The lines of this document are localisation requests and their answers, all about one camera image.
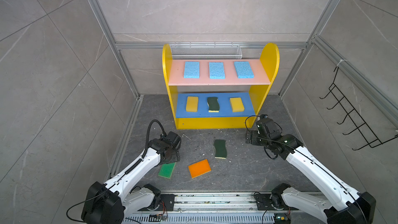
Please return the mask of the blue sponge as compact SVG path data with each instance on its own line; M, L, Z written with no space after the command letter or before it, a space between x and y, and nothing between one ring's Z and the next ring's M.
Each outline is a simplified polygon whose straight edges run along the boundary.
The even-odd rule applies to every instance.
M183 77L187 79L200 78L200 62L192 62L192 61L185 62Z
M209 78L210 79L226 78L223 62L209 62Z

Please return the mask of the yellow sponge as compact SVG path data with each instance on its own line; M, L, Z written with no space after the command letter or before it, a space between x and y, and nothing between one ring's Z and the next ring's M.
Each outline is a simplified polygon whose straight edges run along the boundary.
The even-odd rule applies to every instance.
M199 103L198 96L188 96L186 102L186 112L196 113L198 111L198 103Z
M245 111L245 107L241 97L230 98L230 104L233 113L241 113Z

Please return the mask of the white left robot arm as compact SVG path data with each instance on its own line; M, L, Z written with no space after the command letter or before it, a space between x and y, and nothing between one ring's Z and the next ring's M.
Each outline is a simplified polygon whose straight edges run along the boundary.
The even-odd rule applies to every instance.
M149 142L130 165L104 183L96 182L88 190L81 219L87 224L120 224L125 217L147 208L156 210L161 191L150 184L136 189L137 183L154 167L180 160L181 137L169 132Z

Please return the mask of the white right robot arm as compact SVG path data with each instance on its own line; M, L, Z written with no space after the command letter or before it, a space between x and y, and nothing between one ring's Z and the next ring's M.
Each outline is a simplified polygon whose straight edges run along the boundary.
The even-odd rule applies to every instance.
M267 115L256 116L257 130L248 129L247 142L262 146L271 159L281 158L303 173L324 195L318 198L282 183L272 190L270 204L276 210L297 208L326 224L371 224L376 199L360 193L319 162L294 135L282 134L280 126Z

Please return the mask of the dark green sponge curved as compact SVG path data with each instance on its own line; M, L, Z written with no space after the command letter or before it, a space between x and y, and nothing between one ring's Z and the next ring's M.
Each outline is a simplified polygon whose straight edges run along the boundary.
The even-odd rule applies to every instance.
M207 98L208 112L218 113L220 111L220 105L218 103L218 98L215 96Z

